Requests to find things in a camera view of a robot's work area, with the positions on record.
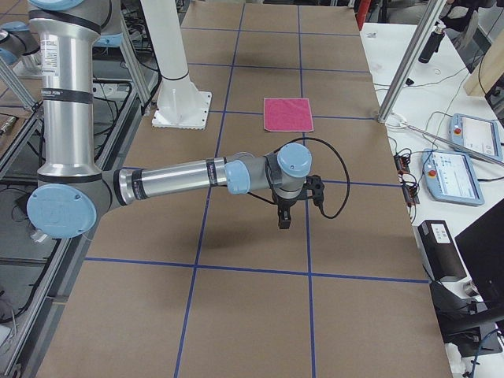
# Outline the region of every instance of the pink cloth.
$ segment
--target pink cloth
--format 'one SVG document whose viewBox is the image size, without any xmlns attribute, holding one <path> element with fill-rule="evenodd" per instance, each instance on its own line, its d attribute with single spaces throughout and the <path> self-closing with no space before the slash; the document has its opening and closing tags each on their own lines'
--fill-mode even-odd
<svg viewBox="0 0 504 378">
<path fill-rule="evenodd" d="M 312 110 L 308 98 L 265 98 L 265 130 L 312 132 Z"/>
</svg>

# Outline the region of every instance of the screen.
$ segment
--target screen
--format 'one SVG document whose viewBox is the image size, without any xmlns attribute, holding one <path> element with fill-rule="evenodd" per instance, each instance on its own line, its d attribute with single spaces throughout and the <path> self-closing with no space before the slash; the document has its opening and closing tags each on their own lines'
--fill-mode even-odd
<svg viewBox="0 0 504 378">
<path fill-rule="evenodd" d="M 462 260 L 489 308 L 504 301 L 504 200 L 455 238 Z"/>
<path fill-rule="evenodd" d="M 432 160 L 438 172 L 441 193 L 452 197 L 477 198 L 464 155 L 432 152 Z"/>
<path fill-rule="evenodd" d="M 495 138 L 492 123 L 486 120 L 461 117 L 463 127 L 464 147 L 495 156 Z"/>
</svg>

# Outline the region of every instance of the computer monitor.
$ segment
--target computer monitor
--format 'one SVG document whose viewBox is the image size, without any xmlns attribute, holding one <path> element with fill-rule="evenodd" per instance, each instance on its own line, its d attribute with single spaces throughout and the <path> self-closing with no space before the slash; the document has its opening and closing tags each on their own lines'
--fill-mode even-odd
<svg viewBox="0 0 504 378">
<path fill-rule="evenodd" d="M 445 343 L 462 357 L 475 355 L 481 339 L 495 324 L 504 329 L 504 200 L 455 237 L 458 250 L 484 302 L 462 299 L 441 283 L 431 283 L 432 301 Z M 496 334 L 480 354 L 502 351 Z"/>
<path fill-rule="evenodd" d="M 504 303 L 504 200 L 455 237 L 458 251 L 489 309 Z M 498 321 L 504 329 L 504 321 Z"/>
</svg>

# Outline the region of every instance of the black box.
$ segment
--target black box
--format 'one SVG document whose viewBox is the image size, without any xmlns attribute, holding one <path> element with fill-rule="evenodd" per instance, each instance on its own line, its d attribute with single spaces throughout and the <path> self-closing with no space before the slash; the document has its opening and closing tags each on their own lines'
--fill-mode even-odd
<svg viewBox="0 0 504 378">
<path fill-rule="evenodd" d="M 425 268 L 434 280 L 455 282 L 467 277 L 444 220 L 425 220 L 418 226 L 418 233 L 428 259 Z"/>
</svg>

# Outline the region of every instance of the white desk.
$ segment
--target white desk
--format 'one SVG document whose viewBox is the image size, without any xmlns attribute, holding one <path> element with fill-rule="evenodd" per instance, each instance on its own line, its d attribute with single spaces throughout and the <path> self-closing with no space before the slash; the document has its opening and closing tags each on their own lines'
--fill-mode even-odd
<svg viewBox="0 0 504 378">
<path fill-rule="evenodd" d="M 375 84 L 390 84 L 414 30 L 415 27 L 412 25 L 364 25 L 361 31 L 361 39 Z M 435 111 L 449 114 L 465 113 L 476 117 L 495 119 L 495 114 L 484 98 L 469 97 L 465 94 L 461 82 L 467 79 L 469 73 L 448 38 L 443 40 L 439 52 L 434 54 L 429 63 L 416 63 L 409 77 L 415 82 L 414 85 L 420 85 L 439 82 L 456 72 L 459 73 L 436 85 L 403 89 L 395 104 L 394 112 L 404 116 L 408 124 L 421 129 L 425 129 L 428 118 Z M 375 88 L 378 90 L 376 95 L 381 103 L 387 93 L 383 88 L 387 87 L 375 85 Z M 443 119 L 442 114 L 436 114 L 432 117 L 428 131 L 436 134 L 440 125 L 439 136 L 448 139 L 449 122 L 449 117 Z M 502 132 L 501 128 L 499 132 L 503 137 L 504 132 Z M 422 151 L 432 145 L 423 139 L 419 133 L 410 130 L 393 131 L 389 129 L 388 135 L 397 141 L 398 150 L 408 147 L 412 151 Z M 448 146 L 444 146 L 442 143 L 438 143 L 438 145 L 441 150 L 450 150 Z M 392 141 L 391 148 L 392 150 L 395 148 Z M 472 160 L 472 162 L 478 178 L 504 176 L 504 168 L 502 167 L 481 161 Z M 421 176 L 421 166 L 421 154 L 413 154 L 410 168 L 412 174 L 418 179 Z M 482 206 L 472 207 L 434 201 L 428 193 L 424 180 L 422 180 L 419 194 L 420 205 L 417 206 L 417 216 L 413 226 L 419 225 L 425 219 L 444 219 L 448 224 L 450 233 L 455 237 L 495 203 L 504 198 L 503 184 L 504 181 L 480 183 L 485 203 Z M 446 286 L 458 295 L 465 297 L 462 291 L 462 282 L 449 283 Z M 470 370 L 470 358 L 465 360 L 467 360 L 465 363 Z M 483 356 L 478 361 L 481 365 L 476 368 L 476 377 L 502 378 L 504 354 Z"/>
</svg>

